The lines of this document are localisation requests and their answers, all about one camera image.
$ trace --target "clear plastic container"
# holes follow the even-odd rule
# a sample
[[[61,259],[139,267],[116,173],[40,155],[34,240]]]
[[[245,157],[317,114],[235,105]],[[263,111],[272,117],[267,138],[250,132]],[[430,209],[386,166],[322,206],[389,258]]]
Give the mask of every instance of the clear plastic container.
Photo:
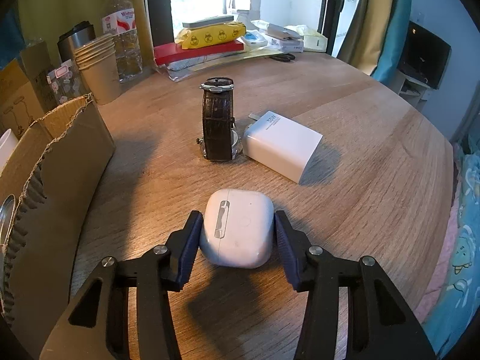
[[[142,73],[134,6],[130,0],[106,0],[104,14],[103,32],[113,35],[118,78],[123,83]]]

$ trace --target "yellow package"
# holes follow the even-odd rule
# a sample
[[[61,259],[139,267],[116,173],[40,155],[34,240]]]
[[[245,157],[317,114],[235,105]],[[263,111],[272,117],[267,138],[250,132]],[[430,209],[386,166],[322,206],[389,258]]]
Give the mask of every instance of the yellow package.
[[[246,31],[245,24],[236,21],[194,28],[193,30],[184,28],[175,38],[175,43],[180,43],[183,50],[199,49],[230,42],[245,35]]]

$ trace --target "silver bolt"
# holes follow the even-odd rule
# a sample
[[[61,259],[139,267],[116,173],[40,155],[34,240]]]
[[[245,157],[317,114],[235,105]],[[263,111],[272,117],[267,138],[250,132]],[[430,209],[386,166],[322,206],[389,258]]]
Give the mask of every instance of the silver bolt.
[[[115,257],[105,257],[102,260],[102,265],[104,267],[112,266],[113,264],[115,264]]]
[[[373,266],[375,265],[375,259],[371,256],[363,256],[361,259],[362,263],[364,263],[366,266]]]
[[[320,246],[316,246],[316,245],[309,247],[308,251],[310,252],[310,254],[313,254],[315,256],[318,256],[323,253],[323,249]]]
[[[157,245],[153,248],[153,253],[155,254],[165,254],[169,248],[165,245]]]

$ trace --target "black monitor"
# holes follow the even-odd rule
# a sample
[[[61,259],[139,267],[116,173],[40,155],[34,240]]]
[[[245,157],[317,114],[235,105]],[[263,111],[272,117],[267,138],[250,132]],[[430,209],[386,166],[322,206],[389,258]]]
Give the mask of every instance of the black monitor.
[[[398,69],[437,89],[451,49],[448,43],[411,21]]]

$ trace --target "wooden table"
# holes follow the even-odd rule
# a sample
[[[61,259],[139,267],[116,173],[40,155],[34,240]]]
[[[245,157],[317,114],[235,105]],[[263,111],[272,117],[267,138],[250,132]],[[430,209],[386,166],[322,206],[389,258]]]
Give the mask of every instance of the wooden table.
[[[235,81],[239,129],[251,112],[275,111],[323,134],[312,171],[297,185],[240,156],[203,159],[202,91],[208,77]],[[155,74],[100,108],[116,152],[81,236],[73,292],[98,261],[140,256],[205,212],[221,188],[255,190],[286,210],[313,244],[338,257],[374,256],[411,307],[423,295],[443,243],[452,196],[452,147],[392,91],[328,55],[268,58],[209,70],[180,83]],[[130,291],[130,356],[138,359]],[[346,345],[341,291],[337,357]],[[307,294],[287,283],[278,254],[255,270],[215,267],[197,254],[190,282],[171,293],[179,347],[189,359],[286,359],[297,345]]]

